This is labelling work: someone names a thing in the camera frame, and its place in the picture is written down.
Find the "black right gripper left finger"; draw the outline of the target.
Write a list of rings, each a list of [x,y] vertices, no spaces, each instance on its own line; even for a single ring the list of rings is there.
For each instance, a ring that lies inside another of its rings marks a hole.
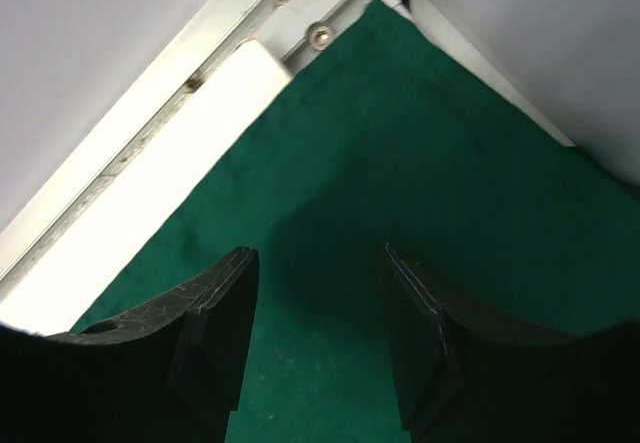
[[[78,334],[1,330],[5,442],[221,442],[239,405],[259,288],[239,247]]]

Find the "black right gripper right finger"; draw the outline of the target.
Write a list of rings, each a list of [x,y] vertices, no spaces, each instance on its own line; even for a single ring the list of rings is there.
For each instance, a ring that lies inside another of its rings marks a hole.
[[[635,442],[639,322],[587,336],[516,318],[384,251],[402,428],[414,442]]]

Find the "green surgical cloth kit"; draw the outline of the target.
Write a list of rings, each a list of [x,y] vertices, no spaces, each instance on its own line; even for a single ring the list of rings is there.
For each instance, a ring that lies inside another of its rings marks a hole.
[[[232,442],[400,442],[390,246],[520,318],[639,313],[639,192],[561,145],[381,2],[276,98],[75,324],[260,254]]]

